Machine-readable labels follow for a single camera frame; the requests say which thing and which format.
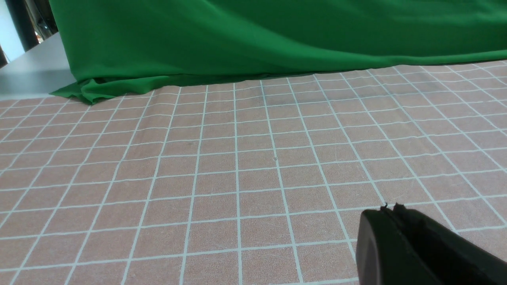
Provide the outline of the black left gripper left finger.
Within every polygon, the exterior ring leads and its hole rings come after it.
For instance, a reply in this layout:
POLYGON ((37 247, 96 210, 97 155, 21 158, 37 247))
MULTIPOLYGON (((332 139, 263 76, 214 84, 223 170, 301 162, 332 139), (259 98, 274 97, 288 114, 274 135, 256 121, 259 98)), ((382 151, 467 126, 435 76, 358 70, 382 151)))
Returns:
POLYGON ((360 215, 356 266, 361 285, 439 285, 387 206, 360 215))

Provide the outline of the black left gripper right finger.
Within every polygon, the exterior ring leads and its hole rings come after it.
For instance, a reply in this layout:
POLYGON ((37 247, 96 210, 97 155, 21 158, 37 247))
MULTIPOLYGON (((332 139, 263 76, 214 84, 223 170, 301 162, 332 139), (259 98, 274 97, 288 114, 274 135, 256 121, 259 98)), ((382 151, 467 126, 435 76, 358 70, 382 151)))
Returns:
POLYGON ((395 204, 393 214, 418 256, 444 285, 505 285, 506 262, 424 213, 395 204))

